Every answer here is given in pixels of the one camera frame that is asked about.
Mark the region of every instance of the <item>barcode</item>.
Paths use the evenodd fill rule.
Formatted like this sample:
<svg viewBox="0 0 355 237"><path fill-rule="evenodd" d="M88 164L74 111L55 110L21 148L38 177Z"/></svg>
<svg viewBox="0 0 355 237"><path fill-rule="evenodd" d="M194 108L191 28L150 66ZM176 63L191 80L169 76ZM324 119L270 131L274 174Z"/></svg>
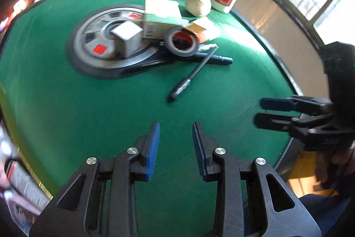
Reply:
<svg viewBox="0 0 355 237"><path fill-rule="evenodd" d="M146 29L146 38L151 38L154 32L154 25L148 24Z"/></svg>

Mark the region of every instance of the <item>roll of tape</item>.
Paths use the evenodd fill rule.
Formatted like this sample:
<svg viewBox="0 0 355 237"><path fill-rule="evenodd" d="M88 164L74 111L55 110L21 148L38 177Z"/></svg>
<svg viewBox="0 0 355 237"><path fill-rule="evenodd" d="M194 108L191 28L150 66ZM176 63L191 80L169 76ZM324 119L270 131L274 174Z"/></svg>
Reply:
<svg viewBox="0 0 355 237"><path fill-rule="evenodd" d="M199 45L196 35L183 28L169 30L164 42L171 53L180 57L193 56L197 52Z"/></svg>

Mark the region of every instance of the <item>gray box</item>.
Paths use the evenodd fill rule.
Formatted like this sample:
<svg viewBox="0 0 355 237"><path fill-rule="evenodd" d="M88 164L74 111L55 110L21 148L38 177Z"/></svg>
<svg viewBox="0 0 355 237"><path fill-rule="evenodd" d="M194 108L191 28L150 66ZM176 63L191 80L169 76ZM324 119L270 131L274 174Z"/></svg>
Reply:
<svg viewBox="0 0 355 237"><path fill-rule="evenodd" d="M135 53L141 46L143 29L133 22L126 21L111 32L114 34L116 51L124 58Z"/></svg>

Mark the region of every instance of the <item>black pen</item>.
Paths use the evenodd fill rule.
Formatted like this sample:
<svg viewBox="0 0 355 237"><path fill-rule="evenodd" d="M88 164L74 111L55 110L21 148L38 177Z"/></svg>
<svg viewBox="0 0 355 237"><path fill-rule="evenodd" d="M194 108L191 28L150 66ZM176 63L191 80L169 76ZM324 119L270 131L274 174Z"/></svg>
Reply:
<svg viewBox="0 0 355 237"><path fill-rule="evenodd" d="M189 74L188 77L183 78L179 83L172 89L172 91L168 95L168 102L175 101L177 97L182 93L183 90L187 88L192 79L197 75L197 73L201 70L201 68L208 62L208 60L213 56L218 46L215 46L211 49L209 54L203 59L203 61Z"/></svg>

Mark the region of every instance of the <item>black table edge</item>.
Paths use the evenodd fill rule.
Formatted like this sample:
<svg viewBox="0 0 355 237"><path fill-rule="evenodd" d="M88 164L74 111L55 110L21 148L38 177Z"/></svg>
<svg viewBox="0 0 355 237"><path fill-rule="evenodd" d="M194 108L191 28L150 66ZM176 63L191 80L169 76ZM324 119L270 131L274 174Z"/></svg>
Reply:
<svg viewBox="0 0 355 237"><path fill-rule="evenodd" d="M0 59L2 57L2 52L4 50L4 47L6 45L6 40L8 38L9 33L11 32L11 29L13 28L14 24L16 23L17 19L21 17L23 14L28 12L29 10L33 9L34 7L42 4L47 0L40 0L36 2L33 5L30 5L26 9L24 9L21 13L19 13L10 23L8 29L6 30L3 39L1 40L0 43ZM296 81L294 80L292 74L288 70L287 66L285 63L282 61L281 57L278 55L276 50L271 46L271 44L258 32L258 30L244 17L242 16L235 8L232 8L231 14L235 16L236 18L240 19L244 25L244 27L257 39L257 41L260 43L260 45L265 49L265 51L268 53L268 55L273 59L275 64L278 66L278 68L281 70L282 74L288 81L289 85L291 88L293 88L294 92L298 95L303 95L302 90L299 88L297 85ZM279 158L278 162L275 165L275 169L278 173L282 173L286 170L287 164L290 164L291 162L295 162L299 152L301 151L300 149L296 149L299 146L294 145L293 138L290 139L288 145L286 146L283 154Z"/></svg>

